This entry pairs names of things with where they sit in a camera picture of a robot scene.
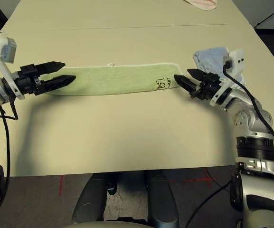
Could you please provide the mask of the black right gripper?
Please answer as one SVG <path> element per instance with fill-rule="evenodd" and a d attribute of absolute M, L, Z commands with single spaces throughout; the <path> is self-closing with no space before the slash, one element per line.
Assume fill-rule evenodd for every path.
<path fill-rule="evenodd" d="M 187 72 L 200 82 L 199 89 L 190 79 L 183 75 L 174 75 L 176 83 L 188 91 L 192 98 L 210 100 L 221 88 L 220 77 L 217 74 L 205 73 L 199 69 L 187 69 Z"/>

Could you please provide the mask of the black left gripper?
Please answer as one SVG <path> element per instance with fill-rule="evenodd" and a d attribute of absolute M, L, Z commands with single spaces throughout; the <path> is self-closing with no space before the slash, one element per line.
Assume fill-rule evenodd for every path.
<path fill-rule="evenodd" d="M 43 74 L 54 73 L 65 66 L 65 63 L 51 61 L 43 64 L 30 64 L 21 66 L 17 72 L 18 78 L 14 80 L 19 91 L 25 94 L 39 95 L 45 92 L 54 91 L 71 84 L 76 76 L 62 75 L 50 80 L 43 81 L 39 77 Z"/>

